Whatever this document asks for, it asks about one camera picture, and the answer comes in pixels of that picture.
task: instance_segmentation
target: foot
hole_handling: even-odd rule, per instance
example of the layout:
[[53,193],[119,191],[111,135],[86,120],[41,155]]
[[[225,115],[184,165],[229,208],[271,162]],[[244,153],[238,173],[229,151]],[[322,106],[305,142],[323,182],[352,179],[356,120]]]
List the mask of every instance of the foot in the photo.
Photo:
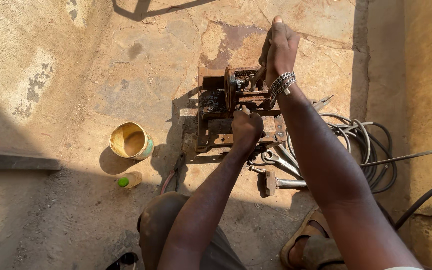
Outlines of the foot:
[[[318,222],[310,220],[308,225],[318,229],[323,236],[327,235],[323,227]],[[289,263],[292,267],[305,268],[303,262],[303,250],[306,246],[306,243],[308,242],[308,239],[309,237],[299,238],[294,244],[294,247],[292,247],[292,249],[289,251]]]

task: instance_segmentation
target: plastic bottle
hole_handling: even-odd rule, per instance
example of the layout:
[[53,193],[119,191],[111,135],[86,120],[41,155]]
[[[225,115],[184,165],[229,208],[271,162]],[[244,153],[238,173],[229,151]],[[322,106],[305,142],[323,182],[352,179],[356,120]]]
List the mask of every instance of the plastic bottle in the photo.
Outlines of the plastic bottle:
[[117,184],[124,188],[133,188],[143,181],[143,174],[139,171],[132,171],[125,173],[118,181]]

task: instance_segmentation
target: person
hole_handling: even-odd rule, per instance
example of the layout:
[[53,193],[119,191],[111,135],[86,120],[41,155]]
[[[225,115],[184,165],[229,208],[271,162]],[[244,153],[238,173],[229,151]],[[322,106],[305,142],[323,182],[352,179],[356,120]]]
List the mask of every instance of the person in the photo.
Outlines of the person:
[[[266,83],[293,71],[300,37],[276,16],[259,62]],[[281,251],[289,268],[422,269],[385,219],[362,170],[296,83],[277,101],[301,173],[318,207]],[[218,224],[231,190],[263,132],[253,112],[234,112],[234,144],[191,197],[175,192],[154,198],[138,221],[147,270],[245,269]]]

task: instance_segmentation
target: metal frame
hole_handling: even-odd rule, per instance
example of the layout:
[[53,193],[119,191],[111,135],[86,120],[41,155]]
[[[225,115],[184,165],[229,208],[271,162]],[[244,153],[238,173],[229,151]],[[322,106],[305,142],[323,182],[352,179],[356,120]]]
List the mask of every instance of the metal frame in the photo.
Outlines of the metal frame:
[[[242,68],[237,70],[251,70],[258,68]],[[207,91],[215,91],[215,95],[220,95],[220,92],[212,87],[212,89],[205,89],[203,86],[204,79],[214,78],[215,80],[221,80],[224,82],[225,70],[212,70],[206,67],[198,68],[198,138],[196,145],[196,152],[207,152],[211,148],[218,147],[231,147],[234,143],[233,134],[209,134],[208,129],[208,121],[212,119],[229,119],[232,116],[232,112],[228,110],[224,112],[211,112],[208,107],[202,107],[201,100],[203,94]],[[243,95],[248,98],[256,98],[262,94],[267,94],[266,91],[257,91],[257,92],[244,92],[238,93],[238,96]],[[278,104],[274,106],[271,110],[258,110],[257,111],[261,117],[263,116],[273,116],[274,117],[274,126],[275,130],[273,132],[266,132],[266,136],[259,140],[264,147],[267,149],[277,146],[279,144],[285,143],[287,140],[286,137],[286,124],[284,122],[283,116],[281,115],[281,111],[279,110]]]

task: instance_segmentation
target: man's arm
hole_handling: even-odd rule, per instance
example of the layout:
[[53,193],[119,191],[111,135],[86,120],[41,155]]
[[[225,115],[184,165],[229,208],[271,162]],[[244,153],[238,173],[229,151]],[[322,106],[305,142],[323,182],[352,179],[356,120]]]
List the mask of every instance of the man's arm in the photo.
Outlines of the man's arm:
[[159,270],[199,269],[230,197],[231,190],[263,132],[257,113],[234,112],[234,145],[223,162],[183,206],[166,239]]
[[[266,83],[292,72],[299,35],[279,16],[260,58]],[[363,171],[329,130],[296,83],[277,97],[302,175],[320,206],[349,269],[422,268],[387,222]]]

